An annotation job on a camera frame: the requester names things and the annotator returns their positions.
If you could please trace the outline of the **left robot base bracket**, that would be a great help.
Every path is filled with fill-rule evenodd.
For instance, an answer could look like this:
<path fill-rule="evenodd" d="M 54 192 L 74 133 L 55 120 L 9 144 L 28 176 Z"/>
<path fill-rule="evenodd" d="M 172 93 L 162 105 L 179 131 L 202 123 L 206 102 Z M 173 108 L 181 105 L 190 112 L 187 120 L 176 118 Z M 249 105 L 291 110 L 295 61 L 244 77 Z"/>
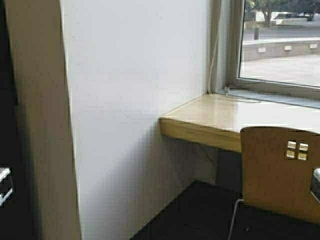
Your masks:
<path fill-rule="evenodd" d="M 12 173 L 9 167 L 0 168 L 0 205 L 2 206 L 13 193 Z"/>

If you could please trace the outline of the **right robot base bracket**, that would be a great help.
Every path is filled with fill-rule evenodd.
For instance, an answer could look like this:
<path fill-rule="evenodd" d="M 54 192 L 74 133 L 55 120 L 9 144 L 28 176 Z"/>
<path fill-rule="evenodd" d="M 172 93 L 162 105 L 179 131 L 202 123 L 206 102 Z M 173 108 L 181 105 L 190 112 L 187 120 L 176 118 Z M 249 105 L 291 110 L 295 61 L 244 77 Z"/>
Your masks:
<path fill-rule="evenodd" d="M 310 193 L 320 202 L 320 168 L 314 168 L 311 173 Z"/>

